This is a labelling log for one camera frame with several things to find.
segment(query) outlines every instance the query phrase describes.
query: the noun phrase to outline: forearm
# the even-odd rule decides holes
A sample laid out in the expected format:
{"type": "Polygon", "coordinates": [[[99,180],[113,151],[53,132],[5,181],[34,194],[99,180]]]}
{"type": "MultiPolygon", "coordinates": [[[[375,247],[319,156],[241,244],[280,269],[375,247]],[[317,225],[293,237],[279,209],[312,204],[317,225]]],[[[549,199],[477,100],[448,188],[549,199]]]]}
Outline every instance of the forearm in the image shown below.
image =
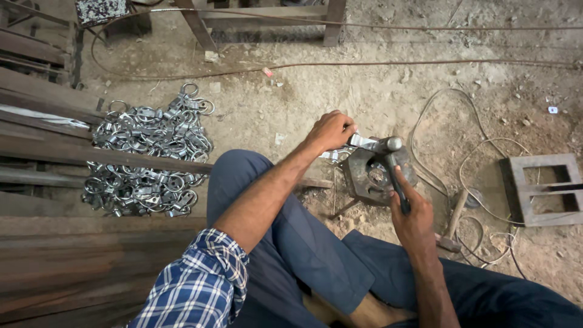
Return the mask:
{"type": "Polygon", "coordinates": [[[437,254],[409,257],[415,275],[419,327],[459,327],[437,254]]]}
{"type": "Polygon", "coordinates": [[[229,235],[249,253],[263,238],[294,186],[320,154],[320,149],[302,142],[243,191],[213,228],[229,235]]]}

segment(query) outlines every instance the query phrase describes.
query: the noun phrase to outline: blue checkered shirt sleeve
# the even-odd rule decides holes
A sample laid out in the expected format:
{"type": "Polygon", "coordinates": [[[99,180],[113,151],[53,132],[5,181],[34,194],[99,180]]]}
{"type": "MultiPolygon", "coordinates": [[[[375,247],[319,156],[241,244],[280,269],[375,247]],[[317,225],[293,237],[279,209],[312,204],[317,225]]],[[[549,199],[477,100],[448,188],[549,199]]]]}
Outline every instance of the blue checkered shirt sleeve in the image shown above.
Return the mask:
{"type": "Polygon", "coordinates": [[[158,276],[128,327],[226,327],[245,301],[249,257],[216,229],[204,229],[158,276]]]}

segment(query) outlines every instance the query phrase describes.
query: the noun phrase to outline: blue pants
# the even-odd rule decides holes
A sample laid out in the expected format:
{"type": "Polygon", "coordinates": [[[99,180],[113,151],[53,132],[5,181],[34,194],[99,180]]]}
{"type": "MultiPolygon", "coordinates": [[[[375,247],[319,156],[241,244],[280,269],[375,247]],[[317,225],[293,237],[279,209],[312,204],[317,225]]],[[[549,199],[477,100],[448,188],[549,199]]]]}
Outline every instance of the blue pants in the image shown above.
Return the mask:
{"type": "MultiPolygon", "coordinates": [[[[208,225],[272,167],[255,152],[224,153],[210,175],[208,225]]],[[[345,314],[354,311],[368,291],[391,306],[417,311],[415,281],[402,247],[356,230],[341,241],[294,195],[287,198],[249,256],[247,298],[233,327],[326,327],[304,307],[298,281],[345,314]]],[[[546,287],[454,261],[441,262],[462,327],[583,326],[583,311],[546,287]]],[[[391,327],[417,327],[417,320],[391,327]]]]}

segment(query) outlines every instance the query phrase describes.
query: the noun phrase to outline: dirt floor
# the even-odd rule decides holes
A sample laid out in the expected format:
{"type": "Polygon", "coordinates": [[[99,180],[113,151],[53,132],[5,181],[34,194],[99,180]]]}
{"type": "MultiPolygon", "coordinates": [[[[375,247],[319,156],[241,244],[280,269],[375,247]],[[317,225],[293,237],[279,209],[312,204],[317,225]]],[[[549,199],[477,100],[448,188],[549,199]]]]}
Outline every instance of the dirt floor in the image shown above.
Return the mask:
{"type": "MultiPolygon", "coordinates": [[[[456,0],[349,1],[348,22],[404,26],[445,26],[456,0]]],[[[74,17],[73,8],[61,8],[74,17]]],[[[157,8],[169,7],[163,1],[157,8]]],[[[124,35],[111,39],[112,50],[101,42],[96,58],[116,72],[141,75],[184,75],[254,68],[296,62],[430,61],[463,58],[524,58],[576,62],[583,59],[583,32],[403,32],[348,27],[341,45],[322,47],[323,26],[261,28],[259,30],[213,31],[224,58],[204,62],[204,51],[179,13],[151,15],[152,32],[138,40],[124,35]]],[[[580,0],[476,1],[464,0],[450,26],[580,26],[580,0]]],[[[93,38],[85,34],[82,81],[86,91],[106,98],[122,99],[131,105],[167,105],[184,82],[196,82],[201,96],[216,104],[214,115],[202,123],[214,142],[213,163],[229,149],[260,152],[271,161],[284,158],[306,136],[314,121],[333,109],[353,117],[365,136],[399,135],[409,140],[421,110],[429,98],[444,88],[467,92],[490,138],[511,138],[534,155],[575,153],[583,158],[581,71],[564,68],[507,64],[449,64],[367,67],[293,67],[276,70],[275,82],[261,72],[202,79],[128,79],[101,70],[90,56],[93,38]],[[210,93],[209,84],[220,82],[220,93],[210,93]],[[559,113],[550,114],[549,106],[559,113]],[[276,142],[276,136],[283,140],[276,142]]],[[[444,92],[428,108],[416,133],[419,160],[439,176],[450,190],[451,201],[461,188],[460,178],[480,190],[484,204],[494,214],[507,217],[498,160],[501,155],[485,144],[468,160],[462,176],[459,167],[481,141],[476,116],[459,93],[444,92]]],[[[496,144],[511,156],[524,152],[509,141],[496,144]]],[[[429,176],[416,163],[421,175],[429,176]]],[[[341,219],[328,216],[350,201],[344,178],[332,165],[317,160],[308,175],[335,180],[335,189],[302,189],[298,196],[308,209],[340,238],[351,229],[398,243],[390,210],[358,205],[341,219]]],[[[541,179],[552,179],[543,172],[541,179]]],[[[416,186],[435,209],[434,229],[443,233],[450,210],[446,198],[425,182],[416,186]]],[[[206,184],[197,188],[199,203],[192,215],[205,215],[206,184]]],[[[71,199],[72,195],[54,193],[71,199]]],[[[535,200],[544,212],[552,205],[535,200]]],[[[484,209],[468,210],[483,225],[483,242],[477,254],[492,261],[505,251],[508,223],[484,209]]],[[[480,235],[480,225],[463,219],[458,229],[470,248],[480,235]]],[[[526,277],[583,306],[583,228],[580,225],[521,229],[514,252],[526,277]]],[[[468,259],[479,266],[475,257],[468,259]]],[[[443,256],[452,258],[450,253],[443,256]]],[[[507,253],[488,266],[519,276],[507,253]]]]}

